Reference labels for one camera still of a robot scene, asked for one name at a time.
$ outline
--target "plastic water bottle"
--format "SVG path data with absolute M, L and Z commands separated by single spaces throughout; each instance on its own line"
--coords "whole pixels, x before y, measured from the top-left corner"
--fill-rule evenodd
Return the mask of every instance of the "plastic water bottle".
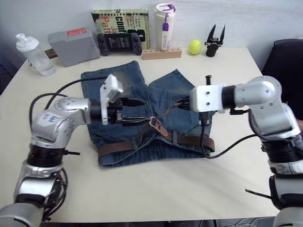
M 52 75 L 56 71 L 52 61 L 40 47 L 38 40 L 31 36 L 26 37 L 22 33 L 16 35 L 16 38 L 18 39 L 17 50 L 22 52 L 43 76 Z

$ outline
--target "gray box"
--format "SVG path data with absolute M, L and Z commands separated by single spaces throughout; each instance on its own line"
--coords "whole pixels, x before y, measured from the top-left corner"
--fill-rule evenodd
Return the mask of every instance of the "gray box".
M 52 33 L 47 39 L 65 67 L 100 57 L 92 33 L 86 28 Z

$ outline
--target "denim shorts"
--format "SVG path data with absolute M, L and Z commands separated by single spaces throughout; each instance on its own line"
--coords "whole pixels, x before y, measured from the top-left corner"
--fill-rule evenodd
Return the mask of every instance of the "denim shorts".
M 194 88 L 178 70 L 146 85 L 136 61 L 108 69 L 84 72 L 81 78 L 106 77 L 109 74 L 116 76 L 123 84 L 122 97 L 137 98 L 146 103 L 135 107 L 124 106 L 122 113 L 125 117 L 158 116 L 178 100 L 189 96 L 190 90 Z M 99 89 L 103 82 L 103 80 L 83 81 L 81 85 L 84 97 L 100 100 Z M 206 113 L 210 124 L 205 127 L 205 136 L 210 134 L 213 114 L 213 112 Z M 201 126 L 198 113 L 176 108 L 159 120 L 162 126 L 173 135 L 200 136 Z M 151 130 L 144 134 L 141 144 L 136 144 L 135 138 L 141 134 L 143 128 L 144 125 L 125 127 L 120 124 L 102 125 L 102 122 L 92 122 L 88 125 L 89 136 L 97 148 L 109 143 L 127 140 L 132 142 L 133 150 L 108 154 L 99 160 L 99 165 L 118 167 L 165 158 L 204 157 L 199 146 L 171 142 Z

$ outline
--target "book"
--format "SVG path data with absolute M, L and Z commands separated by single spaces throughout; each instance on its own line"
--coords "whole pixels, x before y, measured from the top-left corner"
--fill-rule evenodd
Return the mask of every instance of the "book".
M 150 48 L 147 9 L 98 9 L 92 11 L 91 14 L 98 33 L 136 32 L 140 36 L 142 49 Z

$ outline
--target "table surface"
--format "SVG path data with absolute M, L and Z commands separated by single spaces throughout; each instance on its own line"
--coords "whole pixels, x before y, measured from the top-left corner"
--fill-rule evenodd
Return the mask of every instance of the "table surface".
M 55 74 L 43 77 L 25 62 L 0 97 L 0 207 L 13 202 L 21 164 L 29 152 L 28 110 L 39 94 L 55 92 L 85 71 L 118 66 L 136 60 L 147 84 L 178 69 L 195 86 L 212 83 L 234 85 L 261 76 L 247 48 L 220 48 L 213 58 L 191 56 L 142 60 L 130 53 L 110 54 L 65 68 L 58 58 Z M 80 83 L 64 94 L 83 97 Z M 34 114 L 47 99 L 38 101 Z M 217 152 L 241 137 L 252 134 L 246 115 L 216 114 L 211 137 Z M 67 199 L 52 216 L 60 222 L 118 222 L 244 218 L 276 215 L 271 201 L 244 191 L 269 194 L 271 175 L 267 155 L 258 138 L 246 140 L 221 158 L 166 159 L 118 168 L 101 168 L 97 149 L 89 139 L 87 126 L 79 126 L 67 146 L 81 156 L 64 157 L 69 177 Z

